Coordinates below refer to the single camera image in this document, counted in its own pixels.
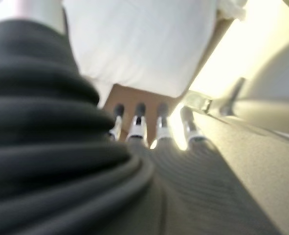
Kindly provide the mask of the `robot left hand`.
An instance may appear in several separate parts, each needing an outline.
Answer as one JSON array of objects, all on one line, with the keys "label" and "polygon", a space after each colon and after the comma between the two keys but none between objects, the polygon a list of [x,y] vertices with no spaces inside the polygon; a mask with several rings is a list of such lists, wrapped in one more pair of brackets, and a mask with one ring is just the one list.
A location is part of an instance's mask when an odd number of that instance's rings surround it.
[{"label": "robot left hand", "polygon": [[184,107],[188,148],[110,137],[59,0],[0,0],[0,235],[278,235]]}]

